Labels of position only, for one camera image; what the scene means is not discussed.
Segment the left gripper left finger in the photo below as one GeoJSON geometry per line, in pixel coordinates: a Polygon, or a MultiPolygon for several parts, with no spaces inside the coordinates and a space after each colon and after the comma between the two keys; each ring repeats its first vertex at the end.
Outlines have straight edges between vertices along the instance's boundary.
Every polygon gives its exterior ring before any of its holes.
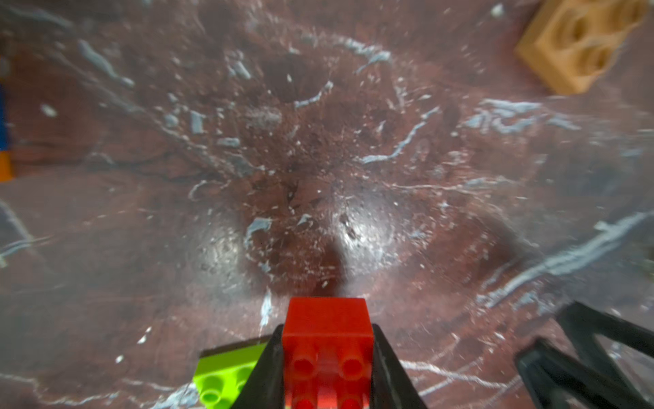
{"type": "Polygon", "coordinates": [[[278,325],[231,409],[283,409],[283,325],[278,325]]]}

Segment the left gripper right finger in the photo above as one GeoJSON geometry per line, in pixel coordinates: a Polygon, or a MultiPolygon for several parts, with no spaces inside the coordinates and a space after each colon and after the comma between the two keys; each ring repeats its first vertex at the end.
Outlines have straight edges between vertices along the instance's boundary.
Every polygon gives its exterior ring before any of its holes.
{"type": "Polygon", "coordinates": [[[379,325],[373,324],[374,351],[370,408],[426,409],[410,377],[379,325]]]}

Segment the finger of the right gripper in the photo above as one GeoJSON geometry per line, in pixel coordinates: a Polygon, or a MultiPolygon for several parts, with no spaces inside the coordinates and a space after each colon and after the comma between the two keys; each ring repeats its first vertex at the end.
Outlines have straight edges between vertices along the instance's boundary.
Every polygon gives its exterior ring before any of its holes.
{"type": "Polygon", "coordinates": [[[577,359],[543,338],[515,356],[514,364],[537,408],[568,408],[570,395],[588,408],[652,408],[597,341],[598,335],[653,356],[653,332],[582,303],[556,320],[577,359]]]}

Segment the small green lego brick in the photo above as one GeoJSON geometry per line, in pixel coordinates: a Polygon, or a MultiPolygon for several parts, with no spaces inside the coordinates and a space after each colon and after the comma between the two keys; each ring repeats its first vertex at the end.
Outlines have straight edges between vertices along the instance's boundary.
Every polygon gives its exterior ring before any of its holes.
{"type": "Polygon", "coordinates": [[[230,408],[239,397],[270,337],[228,344],[200,353],[192,381],[205,408],[230,408]]]}

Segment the red 2x2 lego brick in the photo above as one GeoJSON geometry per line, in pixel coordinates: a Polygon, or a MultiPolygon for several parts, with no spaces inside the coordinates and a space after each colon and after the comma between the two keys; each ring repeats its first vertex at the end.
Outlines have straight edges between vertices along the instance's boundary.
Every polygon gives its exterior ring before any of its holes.
{"type": "Polygon", "coordinates": [[[366,408],[374,335],[363,298],[291,298],[282,334],[290,408],[366,408]]]}

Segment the tan 2x4 lego brick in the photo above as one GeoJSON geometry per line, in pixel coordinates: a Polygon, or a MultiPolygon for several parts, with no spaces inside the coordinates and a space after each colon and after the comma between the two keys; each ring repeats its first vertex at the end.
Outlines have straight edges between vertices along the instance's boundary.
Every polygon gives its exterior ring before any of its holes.
{"type": "Polygon", "coordinates": [[[649,8],[645,0],[542,1],[515,52],[556,95],[582,94],[611,68],[649,8]]]}

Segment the orange 2x4 lego brick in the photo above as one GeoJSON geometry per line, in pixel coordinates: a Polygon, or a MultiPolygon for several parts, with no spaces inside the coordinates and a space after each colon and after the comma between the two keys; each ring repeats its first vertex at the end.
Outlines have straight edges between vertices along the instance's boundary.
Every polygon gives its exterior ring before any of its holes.
{"type": "Polygon", "coordinates": [[[8,182],[14,178],[10,153],[8,151],[0,152],[0,182],[8,182]]]}

